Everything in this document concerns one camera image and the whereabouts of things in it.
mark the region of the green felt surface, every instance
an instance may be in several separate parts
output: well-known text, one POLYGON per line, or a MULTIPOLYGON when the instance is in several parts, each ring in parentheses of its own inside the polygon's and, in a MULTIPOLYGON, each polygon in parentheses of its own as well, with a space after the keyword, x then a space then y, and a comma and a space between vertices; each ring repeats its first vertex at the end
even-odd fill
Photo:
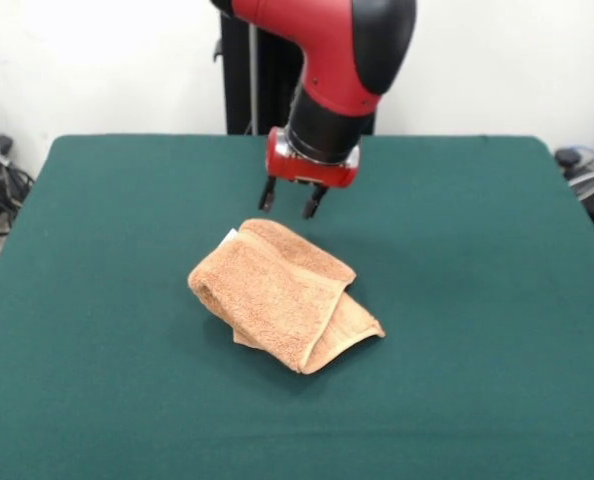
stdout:
POLYGON ((387 331, 298 376, 186 285, 264 140, 67 137, 0 259, 0 480, 594 479, 594 230, 530 138, 368 138, 313 221, 387 331))

